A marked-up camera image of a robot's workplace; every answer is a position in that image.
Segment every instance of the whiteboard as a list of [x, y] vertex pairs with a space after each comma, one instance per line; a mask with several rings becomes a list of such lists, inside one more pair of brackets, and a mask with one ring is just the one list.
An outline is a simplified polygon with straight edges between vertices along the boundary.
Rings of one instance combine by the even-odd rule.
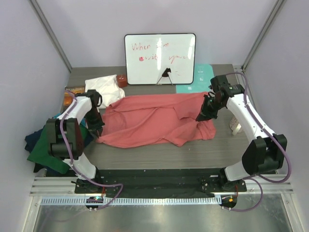
[[[193, 82], [196, 36], [130, 34], [125, 36], [126, 74], [131, 85]], [[170, 68], [169, 77], [162, 73]]]

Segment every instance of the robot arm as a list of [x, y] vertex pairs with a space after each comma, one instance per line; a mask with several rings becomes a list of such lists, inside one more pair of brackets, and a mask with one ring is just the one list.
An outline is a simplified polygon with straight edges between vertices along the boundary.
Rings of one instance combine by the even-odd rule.
[[[84, 142], [79, 124], [85, 117], [88, 131], [94, 138], [101, 135], [103, 131], [103, 121], [98, 111], [98, 106], [102, 103], [102, 96], [95, 90], [88, 90], [86, 93], [76, 94], [73, 103], [58, 118], [49, 119], [46, 123], [48, 135], [48, 153], [61, 159], [71, 168], [77, 170], [80, 180], [85, 181], [85, 177], [100, 183], [101, 178], [97, 168], [90, 163], [83, 153]], [[63, 120], [63, 132], [68, 140], [73, 160], [68, 153], [68, 147], [62, 138], [61, 120]]]
[[[219, 179], [221, 184], [224, 185], [251, 175], [280, 169], [283, 165], [284, 155], [246, 109], [246, 105], [251, 103], [247, 97], [247, 104], [245, 104], [243, 87], [241, 85], [230, 85], [225, 75], [211, 79], [210, 87], [215, 94], [213, 97], [204, 96], [205, 100], [196, 120], [203, 121], [217, 118], [218, 110], [226, 107], [238, 119], [249, 141], [249, 146], [241, 161], [220, 171]], [[264, 129], [272, 134], [285, 150], [287, 141], [284, 135], [276, 135], [254, 108], [250, 108], [254, 116], [264, 126]]]

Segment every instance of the white container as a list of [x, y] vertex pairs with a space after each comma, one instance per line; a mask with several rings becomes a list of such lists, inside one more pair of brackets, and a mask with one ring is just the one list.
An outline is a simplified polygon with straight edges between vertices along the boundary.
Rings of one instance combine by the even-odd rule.
[[239, 124], [237, 118], [234, 116], [230, 121], [230, 128], [233, 131], [232, 134], [236, 135], [237, 133], [241, 133], [243, 131], [241, 125]]

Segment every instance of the whiteboard frame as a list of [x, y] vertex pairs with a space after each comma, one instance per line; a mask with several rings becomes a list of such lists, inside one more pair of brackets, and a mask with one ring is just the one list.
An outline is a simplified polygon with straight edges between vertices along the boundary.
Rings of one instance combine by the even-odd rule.
[[[194, 60], [193, 60], [193, 73], [192, 73], [192, 82], [191, 83], [186, 83], [186, 84], [157, 84], [157, 85], [190, 85], [194, 82], [194, 67], [195, 67], [195, 51], [196, 51], [196, 46], [197, 46], [197, 35], [193, 32], [187, 32], [187, 33], [146, 33], [146, 34], [126, 34], [124, 36], [124, 44], [125, 44], [125, 61], [126, 61], [126, 36], [128, 35], [186, 35], [186, 34], [193, 34], [195, 36], [195, 44], [194, 44]], [[156, 85], [156, 84], [130, 84], [129, 83], [129, 78], [127, 74], [127, 67], [126, 67], [126, 77], [127, 77], [127, 83], [132, 86], [144, 86], [144, 85]]]

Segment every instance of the gray table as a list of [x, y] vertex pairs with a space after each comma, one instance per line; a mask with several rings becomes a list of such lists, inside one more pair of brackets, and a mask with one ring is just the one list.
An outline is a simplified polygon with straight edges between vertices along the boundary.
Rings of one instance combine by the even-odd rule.
[[[233, 72], [233, 66], [213, 65], [215, 75]], [[125, 67], [74, 68], [68, 86], [84, 85], [84, 81], [112, 74], [126, 73]], [[236, 77], [228, 76], [231, 84]], [[143, 94], [176, 93], [175, 86], [127, 86], [126, 96]], [[232, 135], [229, 122], [233, 115], [227, 109], [214, 120], [215, 138], [207, 141], [191, 141], [182, 147], [173, 144], [147, 145], [121, 149], [92, 142], [85, 150], [86, 156], [99, 169], [152, 169], [152, 168], [221, 168], [238, 162], [248, 146], [244, 133]]]

